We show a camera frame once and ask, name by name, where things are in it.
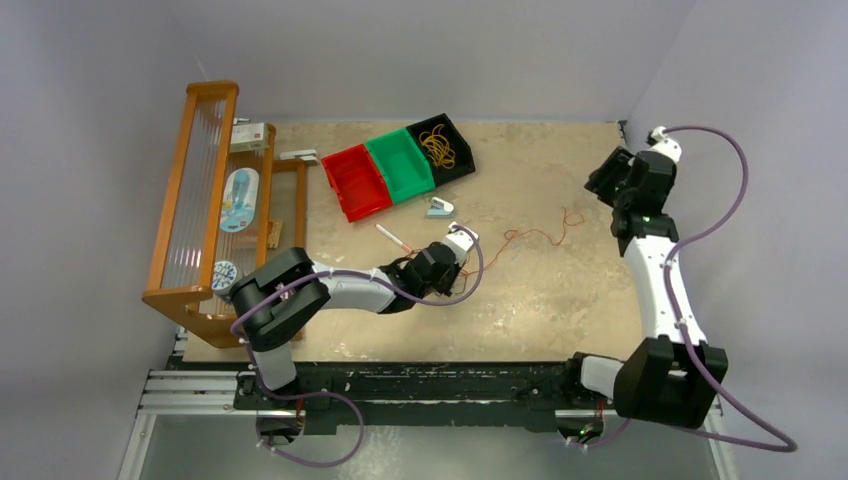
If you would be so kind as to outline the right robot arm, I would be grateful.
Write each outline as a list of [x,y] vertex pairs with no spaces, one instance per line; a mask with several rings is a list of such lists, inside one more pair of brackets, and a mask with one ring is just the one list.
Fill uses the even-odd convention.
[[671,255],[679,234],[663,208],[679,153],[617,147],[588,177],[585,189],[612,209],[610,230],[635,282],[643,339],[624,361],[580,355],[580,369],[564,376],[561,392],[576,407],[601,394],[624,418],[696,429],[716,396],[696,365],[722,381],[728,358],[700,329]]

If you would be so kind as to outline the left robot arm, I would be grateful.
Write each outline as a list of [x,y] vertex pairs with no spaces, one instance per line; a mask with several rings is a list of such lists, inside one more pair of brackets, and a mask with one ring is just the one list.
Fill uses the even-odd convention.
[[248,347],[260,375],[259,395],[272,408],[297,399],[297,372],[290,342],[323,310],[396,314],[427,296],[452,294],[474,248],[469,239],[447,235],[410,258],[369,270],[339,269],[313,261],[300,247],[276,257],[235,282],[228,297],[237,314],[231,332]]

